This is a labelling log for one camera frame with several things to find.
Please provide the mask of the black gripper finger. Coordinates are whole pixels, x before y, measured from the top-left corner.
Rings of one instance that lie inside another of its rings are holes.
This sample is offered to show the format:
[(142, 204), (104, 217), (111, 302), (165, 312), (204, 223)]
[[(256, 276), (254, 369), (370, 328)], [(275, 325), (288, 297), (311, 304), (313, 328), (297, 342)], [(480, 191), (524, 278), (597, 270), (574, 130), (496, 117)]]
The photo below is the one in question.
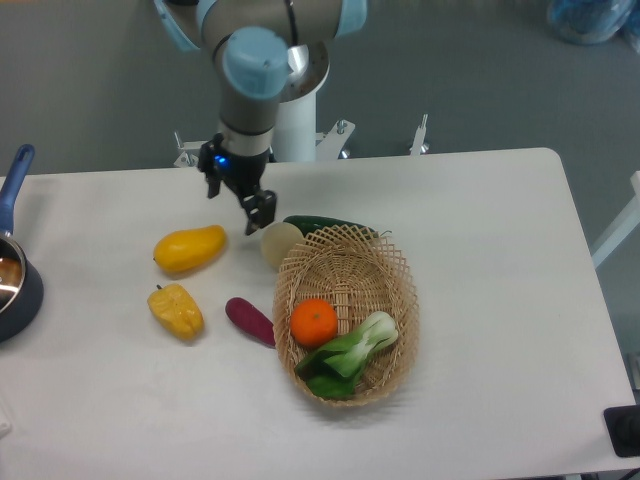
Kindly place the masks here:
[(277, 194), (271, 190), (259, 190), (241, 200), (246, 213), (245, 234), (250, 236), (258, 230), (268, 227), (275, 218)]
[(212, 140), (203, 143), (199, 150), (197, 168), (205, 176), (208, 199), (215, 198), (220, 192), (219, 163), (224, 157), (221, 150), (222, 140), (223, 135), (217, 133)]

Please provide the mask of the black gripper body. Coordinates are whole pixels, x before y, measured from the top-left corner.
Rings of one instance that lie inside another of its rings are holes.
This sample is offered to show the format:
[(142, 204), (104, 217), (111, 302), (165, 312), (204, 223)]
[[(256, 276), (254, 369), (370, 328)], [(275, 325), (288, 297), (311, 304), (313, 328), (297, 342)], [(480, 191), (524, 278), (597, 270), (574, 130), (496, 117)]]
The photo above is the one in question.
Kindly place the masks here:
[(241, 205), (243, 198), (263, 190), (260, 181), (270, 160), (270, 149), (267, 148), (257, 155), (241, 155), (233, 153), (225, 147), (224, 140), (223, 135), (221, 150), (224, 157), (220, 159), (219, 163), (221, 184), (224, 183), (236, 195)]

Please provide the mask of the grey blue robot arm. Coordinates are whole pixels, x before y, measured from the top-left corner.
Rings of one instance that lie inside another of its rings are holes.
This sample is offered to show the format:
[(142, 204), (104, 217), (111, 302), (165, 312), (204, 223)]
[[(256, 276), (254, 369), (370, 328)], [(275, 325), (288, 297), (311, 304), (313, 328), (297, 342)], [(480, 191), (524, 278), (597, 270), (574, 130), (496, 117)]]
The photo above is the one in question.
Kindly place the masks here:
[(208, 197), (226, 186), (248, 235), (275, 219), (277, 195), (261, 185), (271, 161), (317, 158), (316, 98), (329, 72), (328, 41), (362, 29), (365, 1), (158, 1), (183, 51), (208, 54), (220, 82), (218, 127), (197, 168)]

